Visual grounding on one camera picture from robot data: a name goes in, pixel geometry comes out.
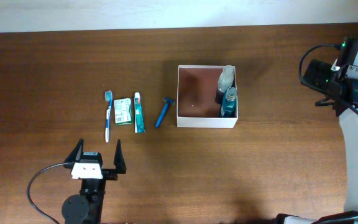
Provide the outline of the dark blue clear-cap bottle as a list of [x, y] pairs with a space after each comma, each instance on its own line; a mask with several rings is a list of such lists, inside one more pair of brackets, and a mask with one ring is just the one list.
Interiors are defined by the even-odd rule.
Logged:
[[232, 87], [233, 81], [234, 81], [234, 74], [235, 74], [235, 66], [232, 65], [226, 65], [218, 80], [218, 87], [216, 90], [215, 95], [215, 102], [218, 104], [222, 104], [223, 102], [223, 96], [225, 92]]

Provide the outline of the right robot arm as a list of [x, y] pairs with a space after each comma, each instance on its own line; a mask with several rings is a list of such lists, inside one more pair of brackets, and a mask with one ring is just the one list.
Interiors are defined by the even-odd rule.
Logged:
[[344, 211], [317, 219], [316, 223], [358, 223], [358, 38], [346, 37], [334, 45], [339, 55], [333, 64], [313, 59], [300, 83], [322, 93], [315, 106], [332, 106], [344, 136], [347, 195]]

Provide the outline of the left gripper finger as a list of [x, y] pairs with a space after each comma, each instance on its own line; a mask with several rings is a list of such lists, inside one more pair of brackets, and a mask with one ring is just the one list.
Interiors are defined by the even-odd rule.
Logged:
[[122, 153], [122, 145], [121, 145], [120, 139], [117, 139], [116, 151], [115, 151], [115, 155], [114, 155], [114, 165], [115, 165], [115, 172], [117, 174], [125, 174], [126, 173], [126, 163], [125, 163], [124, 156]]
[[65, 159], [65, 162], [76, 162], [80, 160], [80, 157], [83, 152], [83, 145], [84, 145], [84, 140], [80, 139], [77, 145], [75, 146], [75, 148], [71, 151], [71, 153], [69, 153], [69, 155]]

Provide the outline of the teal mouthwash bottle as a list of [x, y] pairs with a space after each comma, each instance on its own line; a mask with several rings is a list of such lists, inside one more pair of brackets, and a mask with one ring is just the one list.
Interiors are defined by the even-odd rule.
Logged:
[[221, 109], [220, 117], [221, 118], [231, 118], [234, 114], [236, 108], [236, 99], [237, 99], [237, 88], [230, 87], [224, 94]]

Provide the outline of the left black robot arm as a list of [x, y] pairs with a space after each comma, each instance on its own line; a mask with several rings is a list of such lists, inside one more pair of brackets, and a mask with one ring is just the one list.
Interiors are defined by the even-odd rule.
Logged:
[[127, 171], [118, 139], [114, 155], [115, 168], [103, 167], [99, 152], [85, 152], [84, 140], [80, 139], [65, 159], [64, 168], [71, 170], [71, 177], [81, 180], [78, 194], [69, 196], [62, 205], [65, 223], [100, 223], [107, 181], [117, 181], [119, 174]]

